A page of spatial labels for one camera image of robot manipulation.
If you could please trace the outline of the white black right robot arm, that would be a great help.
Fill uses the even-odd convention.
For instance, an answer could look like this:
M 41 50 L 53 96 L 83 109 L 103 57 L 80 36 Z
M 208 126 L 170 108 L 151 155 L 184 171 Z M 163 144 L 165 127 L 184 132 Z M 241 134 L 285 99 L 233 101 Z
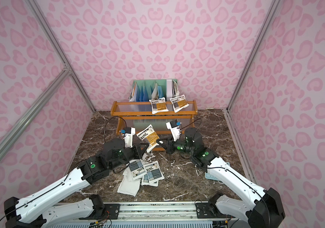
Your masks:
M 250 181 L 229 166 L 215 151 L 205 146 L 197 128 L 185 130 L 184 139 L 156 139 L 168 154 L 184 152 L 196 168 L 208 173 L 228 188 L 239 200 L 217 193 L 210 199 L 211 208 L 221 214 L 238 218 L 252 228 L 278 228 L 285 219 L 280 194 L 273 188 L 265 189 Z

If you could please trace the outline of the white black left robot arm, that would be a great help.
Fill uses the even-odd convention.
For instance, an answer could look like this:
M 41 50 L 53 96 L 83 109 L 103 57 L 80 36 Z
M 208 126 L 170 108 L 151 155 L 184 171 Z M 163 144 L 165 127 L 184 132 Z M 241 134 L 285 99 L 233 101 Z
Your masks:
M 141 159 L 148 146 L 145 142 L 126 146 L 121 138 L 110 140 L 104 144 L 102 151 L 81 161 L 66 176 L 44 189 L 21 199 L 7 199 L 4 202 L 5 226 L 46 228 L 71 219 L 107 219 L 105 204 L 96 194 L 68 205 L 56 206 L 56 203 L 109 176 L 117 167 Z

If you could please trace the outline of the yellow coffee bag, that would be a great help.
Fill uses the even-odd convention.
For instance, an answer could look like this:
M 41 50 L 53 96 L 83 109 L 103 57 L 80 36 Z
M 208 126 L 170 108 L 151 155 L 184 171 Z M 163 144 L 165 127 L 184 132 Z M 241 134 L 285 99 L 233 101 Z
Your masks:
M 159 98 L 157 100 L 149 100 L 152 107 L 152 114 L 155 115 L 157 113 L 168 112 L 168 108 L 166 105 L 165 98 Z
M 160 140 L 158 134 L 154 130 L 153 126 L 150 124 L 144 130 L 140 131 L 137 134 L 137 137 L 142 140 L 144 143 L 148 143 L 148 147 L 146 149 L 147 153 L 150 153 L 156 146 L 158 146 L 157 141 Z
M 170 101 L 173 105 L 174 112 L 177 113 L 181 111 L 182 109 L 189 106 L 185 95 L 181 95 L 178 97 L 170 98 Z

